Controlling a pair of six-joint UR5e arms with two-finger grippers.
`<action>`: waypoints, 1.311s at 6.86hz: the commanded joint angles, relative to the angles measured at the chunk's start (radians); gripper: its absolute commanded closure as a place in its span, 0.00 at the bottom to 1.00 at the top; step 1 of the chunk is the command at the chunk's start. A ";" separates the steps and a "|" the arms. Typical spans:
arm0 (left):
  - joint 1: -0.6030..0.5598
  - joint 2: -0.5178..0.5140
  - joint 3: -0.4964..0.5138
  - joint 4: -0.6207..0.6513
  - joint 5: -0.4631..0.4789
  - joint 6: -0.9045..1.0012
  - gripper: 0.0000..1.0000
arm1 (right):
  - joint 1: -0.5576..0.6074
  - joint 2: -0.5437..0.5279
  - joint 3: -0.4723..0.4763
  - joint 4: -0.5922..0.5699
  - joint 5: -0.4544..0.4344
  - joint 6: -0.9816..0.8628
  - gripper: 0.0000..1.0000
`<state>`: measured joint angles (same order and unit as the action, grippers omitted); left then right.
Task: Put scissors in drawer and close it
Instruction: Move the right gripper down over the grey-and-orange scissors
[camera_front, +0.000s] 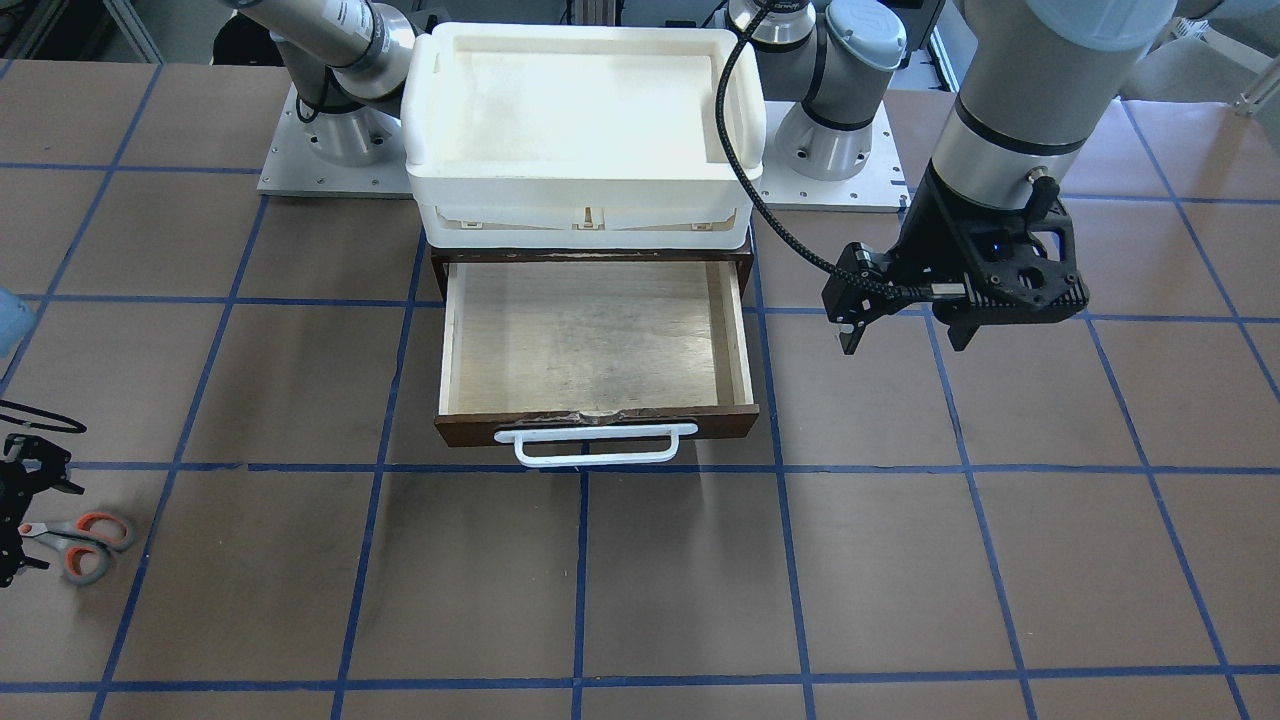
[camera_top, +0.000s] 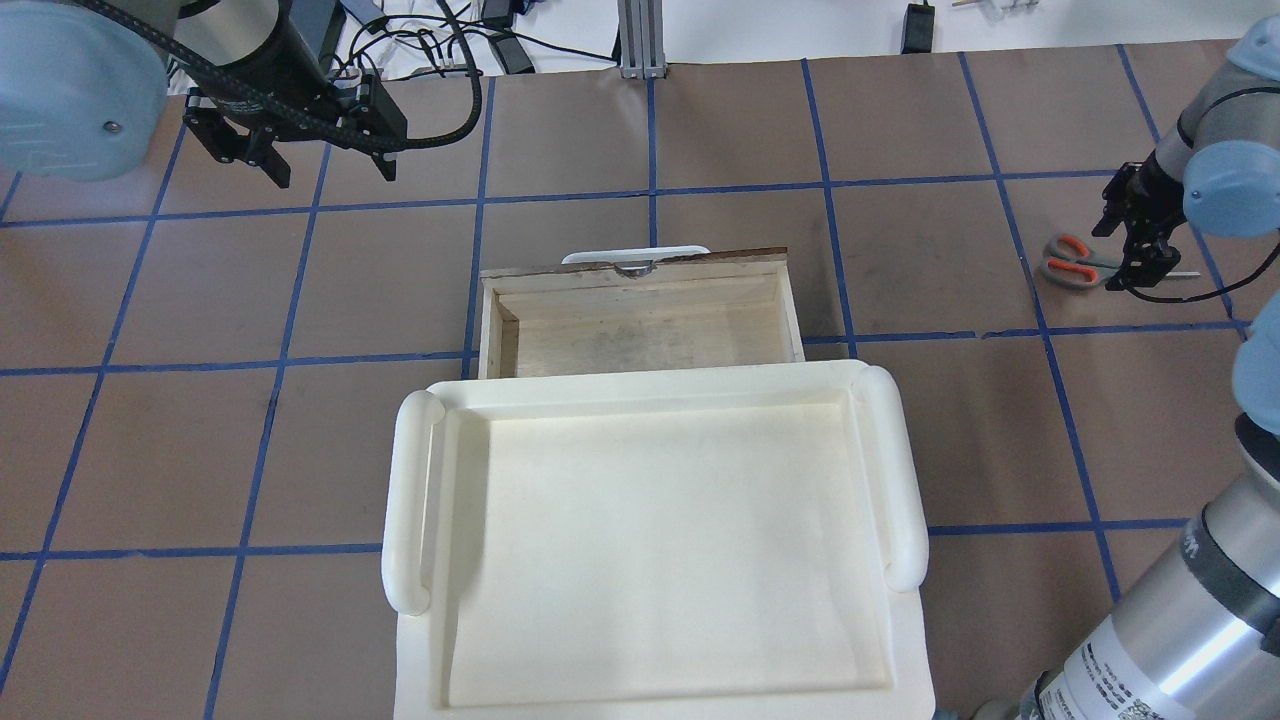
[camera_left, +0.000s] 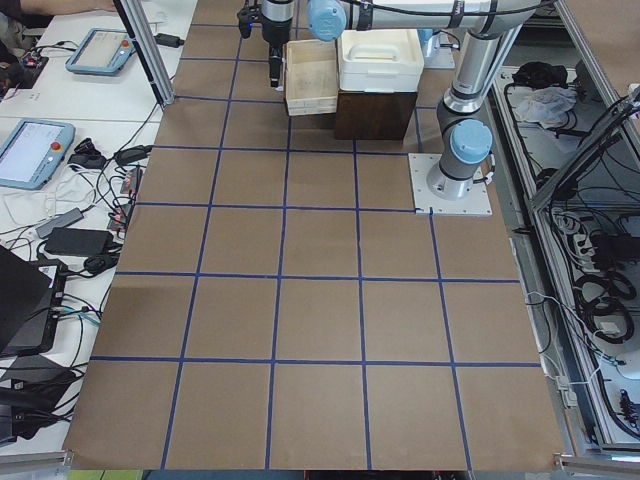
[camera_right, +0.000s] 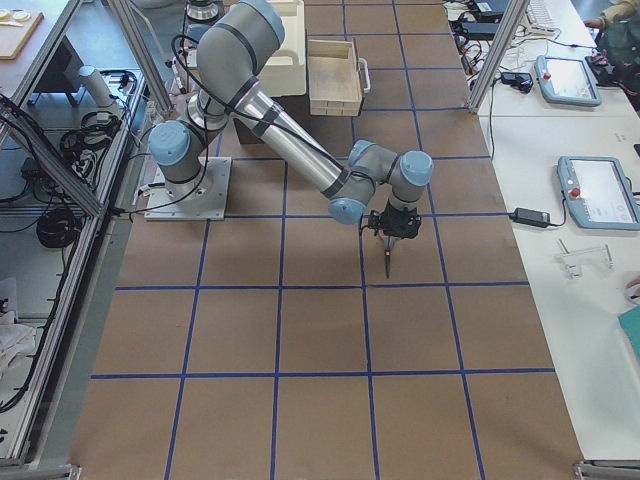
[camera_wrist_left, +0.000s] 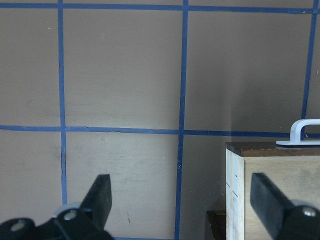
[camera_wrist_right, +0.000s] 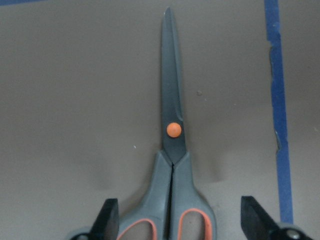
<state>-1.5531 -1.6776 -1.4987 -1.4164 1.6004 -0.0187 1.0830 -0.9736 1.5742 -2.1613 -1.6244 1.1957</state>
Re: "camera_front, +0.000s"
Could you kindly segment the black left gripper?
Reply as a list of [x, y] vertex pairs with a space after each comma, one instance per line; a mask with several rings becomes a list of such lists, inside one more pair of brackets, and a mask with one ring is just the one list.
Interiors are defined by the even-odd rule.
[[925, 169], [888, 252], [850, 243], [837, 265], [859, 281], [890, 283], [897, 299], [859, 290], [831, 275], [822, 300], [838, 323], [838, 343], [852, 356], [867, 322], [911, 304], [931, 302], [963, 352], [983, 325], [1055, 323], [1089, 304], [1076, 266], [1073, 219], [1048, 172], [1020, 177], [1030, 197], [1011, 210], [984, 208], [951, 190], [933, 167]]

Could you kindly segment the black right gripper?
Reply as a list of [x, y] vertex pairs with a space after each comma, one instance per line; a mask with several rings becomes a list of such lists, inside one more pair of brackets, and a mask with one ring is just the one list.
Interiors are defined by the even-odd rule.
[[50, 569], [23, 550], [19, 525], [26, 520], [32, 500], [47, 489], [83, 495], [84, 488], [70, 482], [67, 468], [72, 454], [38, 436], [9, 434], [1, 461], [1, 587], [8, 588], [26, 568]]

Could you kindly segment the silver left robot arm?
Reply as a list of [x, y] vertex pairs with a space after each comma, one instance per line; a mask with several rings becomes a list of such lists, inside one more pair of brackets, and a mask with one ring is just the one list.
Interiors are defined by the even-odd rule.
[[[865, 328], [929, 304], [964, 350], [986, 325], [1044, 324], [1085, 310], [1073, 220], [1060, 184], [1158, 32], [1172, 1], [961, 1], [975, 56], [960, 85], [897, 242], [849, 243], [828, 263], [748, 196], [778, 237], [828, 278], [822, 301], [854, 354]], [[879, 1], [730, 1], [736, 42], [762, 87], [794, 102], [785, 160], [824, 182], [856, 173], [872, 122], [908, 53], [900, 17]]]

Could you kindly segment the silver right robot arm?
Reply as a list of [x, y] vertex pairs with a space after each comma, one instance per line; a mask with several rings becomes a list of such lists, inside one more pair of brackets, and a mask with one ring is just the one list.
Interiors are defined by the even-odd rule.
[[[228, 1], [243, 17], [270, 33], [284, 67], [312, 88], [300, 104], [316, 117], [358, 110], [399, 115], [410, 73], [417, 26], [401, 10], [374, 1]], [[128, 550], [134, 532], [128, 521], [108, 515], [119, 536], [93, 533], [101, 515], [88, 514], [60, 525], [28, 521], [33, 498], [55, 489], [83, 495], [70, 479], [72, 455], [51, 442], [50, 433], [83, 434], [83, 423], [40, 407], [3, 401], [3, 421], [17, 427], [3, 438], [3, 587], [29, 569], [51, 564], [26, 552], [27, 539], [59, 553], [64, 578], [77, 584], [96, 582], [109, 568], [110, 555]]]

